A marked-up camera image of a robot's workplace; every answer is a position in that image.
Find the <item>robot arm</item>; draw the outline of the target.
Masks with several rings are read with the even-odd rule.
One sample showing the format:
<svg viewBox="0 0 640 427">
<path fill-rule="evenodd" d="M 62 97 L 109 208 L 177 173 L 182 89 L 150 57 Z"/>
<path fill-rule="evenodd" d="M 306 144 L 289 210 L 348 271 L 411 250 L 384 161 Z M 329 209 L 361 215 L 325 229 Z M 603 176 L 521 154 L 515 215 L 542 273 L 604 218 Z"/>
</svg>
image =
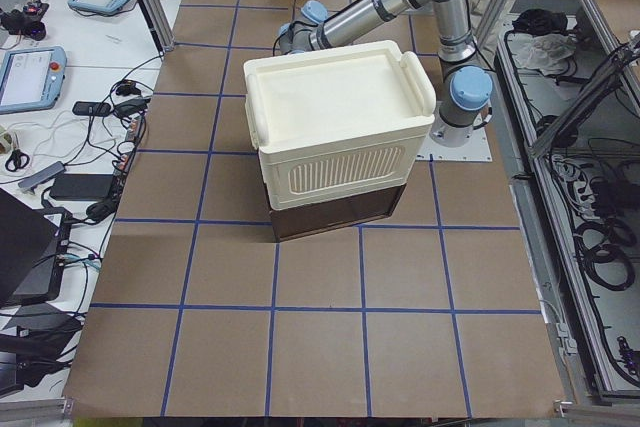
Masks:
<svg viewBox="0 0 640 427">
<path fill-rule="evenodd" d="M 472 30 L 467 0 L 353 0 L 333 13 L 321 13 L 311 1 L 277 34 L 275 48 L 282 54 L 320 51 L 352 44 L 375 29 L 404 16 L 429 16 L 436 35 L 436 51 L 444 99 L 436 108 L 429 137 L 443 147 L 467 144 L 474 131 L 486 125 L 493 87 L 478 64 L 479 47 Z"/>
</svg>

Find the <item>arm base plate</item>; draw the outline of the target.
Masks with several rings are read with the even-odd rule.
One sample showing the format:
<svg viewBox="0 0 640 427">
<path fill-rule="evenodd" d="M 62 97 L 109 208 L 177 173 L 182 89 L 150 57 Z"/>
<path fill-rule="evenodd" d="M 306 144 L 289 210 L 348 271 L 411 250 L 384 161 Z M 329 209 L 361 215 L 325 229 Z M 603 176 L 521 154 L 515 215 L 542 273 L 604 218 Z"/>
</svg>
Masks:
<svg viewBox="0 0 640 427">
<path fill-rule="evenodd" d="M 485 128 L 456 128 L 437 119 L 416 155 L 418 161 L 491 162 Z"/>
</svg>

